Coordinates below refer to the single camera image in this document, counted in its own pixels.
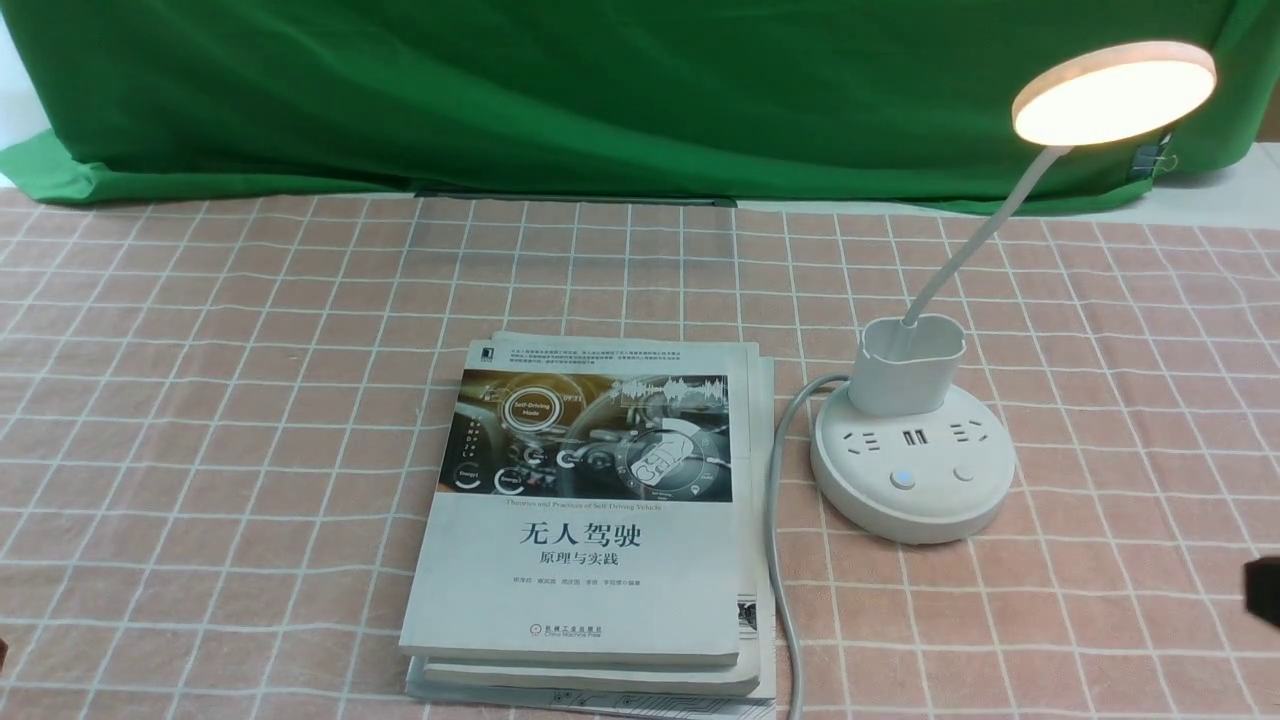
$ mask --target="green cloth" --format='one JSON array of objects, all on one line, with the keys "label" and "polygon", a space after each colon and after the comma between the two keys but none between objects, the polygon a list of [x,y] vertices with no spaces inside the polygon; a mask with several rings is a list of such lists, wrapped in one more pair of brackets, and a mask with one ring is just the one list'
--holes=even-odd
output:
[{"label": "green cloth", "polygon": [[[52,131],[36,200],[443,191],[902,200],[987,210],[1038,151],[1021,86],[1146,38],[1210,49],[1178,170],[1247,151],[1280,74],[1267,0],[0,0]],[[1092,210],[1139,145],[1079,149],[1029,209]]]}]

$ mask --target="round power strip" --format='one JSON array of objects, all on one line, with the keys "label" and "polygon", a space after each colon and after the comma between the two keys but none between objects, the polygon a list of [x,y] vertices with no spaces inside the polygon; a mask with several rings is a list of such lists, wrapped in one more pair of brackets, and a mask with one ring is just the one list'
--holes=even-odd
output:
[{"label": "round power strip", "polygon": [[818,414],[809,461],[822,493],[859,527],[929,544],[966,538],[996,518],[1016,456],[1000,420],[955,386],[933,413],[873,418],[854,407],[846,383]]}]

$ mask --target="power cord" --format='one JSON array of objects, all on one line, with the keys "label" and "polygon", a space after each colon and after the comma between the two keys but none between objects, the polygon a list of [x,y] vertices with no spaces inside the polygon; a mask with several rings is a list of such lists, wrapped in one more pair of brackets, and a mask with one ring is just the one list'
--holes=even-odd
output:
[{"label": "power cord", "polygon": [[[768,492],[764,501],[764,548],[769,561],[769,583],[777,598],[782,629],[787,634],[787,655],[791,659],[791,712],[787,720],[801,720],[804,715],[804,657],[800,655],[800,637],[796,634],[795,620],[791,618],[791,605],[782,585],[782,571],[778,565],[778,489],[782,484],[782,450],[787,443],[787,428],[795,420],[796,413],[805,402],[826,384],[845,382],[849,375],[824,375],[804,386],[795,398],[782,411],[782,420],[773,434],[773,451],[769,454]],[[760,638],[760,642],[773,642]]]}]

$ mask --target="pink checkered tablecloth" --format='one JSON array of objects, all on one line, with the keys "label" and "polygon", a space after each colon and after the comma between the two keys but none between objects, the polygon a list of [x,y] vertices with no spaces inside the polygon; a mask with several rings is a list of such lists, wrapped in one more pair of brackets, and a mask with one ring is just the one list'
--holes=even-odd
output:
[{"label": "pink checkered tablecloth", "polygon": [[[781,405],[975,223],[0,192],[0,717],[545,720],[399,694],[466,343],[755,341]],[[1011,222],[932,306],[1019,451],[969,542],[860,533],[797,423],[812,716],[1280,717],[1280,632],[1240,600],[1280,553],[1277,263],[1276,232]]]}]

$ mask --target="book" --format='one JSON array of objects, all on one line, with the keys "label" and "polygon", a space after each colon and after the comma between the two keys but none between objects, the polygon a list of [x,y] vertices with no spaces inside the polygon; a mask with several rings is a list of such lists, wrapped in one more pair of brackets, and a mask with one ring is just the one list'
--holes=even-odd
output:
[{"label": "book", "polygon": [[402,652],[735,666],[748,369],[707,346],[472,343]]},{"label": "book", "polygon": [[[508,333],[495,333],[498,341],[504,340],[536,340]],[[584,346],[600,346],[598,341],[590,338],[556,338],[557,342],[576,342]],[[609,341],[611,347],[632,347],[643,350],[652,347],[648,341]],[[755,343],[716,343],[721,352],[742,352],[749,369],[749,387],[759,387],[756,379],[760,375],[762,361],[759,346]],[[769,369],[769,383],[772,387],[772,364]],[[772,405],[769,411],[760,414],[753,409],[749,414],[749,432],[751,447],[768,446],[772,436]],[[754,459],[751,465],[751,478],[756,478]],[[753,482],[748,502],[736,503],[740,527],[760,527],[763,523],[763,482]],[[751,533],[740,536],[740,597],[737,606],[739,632],[741,653],[733,666],[730,667],[639,667],[639,666],[608,666],[608,665],[549,665],[545,662],[526,664],[489,664],[465,661],[438,661],[431,657],[424,659],[421,678],[431,683],[452,683],[457,685],[503,685],[513,688],[544,688],[544,687],[572,687],[581,691],[604,692],[662,692],[662,693],[689,693],[705,696],[745,696],[755,689],[760,683],[760,669],[763,666],[760,653],[760,632],[758,620],[758,606],[762,594],[768,592],[769,577],[764,557],[764,548]],[[772,633],[765,642],[772,643]]]},{"label": "book", "polygon": [[[515,333],[497,333],[498,340],[538,340]],[[556,338],[557,341],[570,341],[577,338]],[[666,345],[648,341],[608,341],[641,345]],[[722,351],[732,348],[736,343],[716,343]],[[768,473],[768,448],[773,436],[773,365],[769,359],[759,359],[751,363],[749,369],[749,405],[750,405],[750,478],[753,502],[753,528],[760,533],[764,530],[763,498],[765,489],[765,477]],[[580,667],[577,676],[567,676],[563,673],[552,673],[558,678],[548,678],[548,684],[540,688],[511,687],[509,679],[500,675],[494,676],[493,685],[475,684],[475,679],[454,678],[454,682],[442,682],[439,678],[429,679],[425,667],[429,659],[415,656],[410,662],[406,691],[408,694],[438,702],[475,702],[489,705],[513,705],[525,707],[541,707],[561,711],[577,711],[589,714],[607,714],[623,716],[645,717],[694,717],[700,720],[758,720],[772,717],[776,708],[777,697],[777,657],[776,657],[776,615],[772,587],[768,583],[768,568],[765,564],[763,547],[758,538],[746,538],[744,547],[753,548],[753,575],[760,578],[756,582],[759,592],[756,603],[753,606],[758,625],[754,655],[759,662],[758,682],[750,692],[742,694],[744,685],[727,680],[718,693],[713,692],[687,692],[690,685],[663,685],[649,682],[664,674],[664,669],[600,669]],[[744,653],[749,652],[748,643],[744,643]],[[484,673],[502,669],[500,665],[483,666],[479,664],[468,667],[481,667]],[[618,689],[602,689],[605,685],[596,685],[595,689],[584,688],[584,683],[590,684],[593,679],[611,679],[613,675],[627,674],[622,679],[627,684],[618,684]],[[728,675],[731,669],[721,669],[719,673]],[[554,679],[563,679],[566,684],[556,685]]]}]

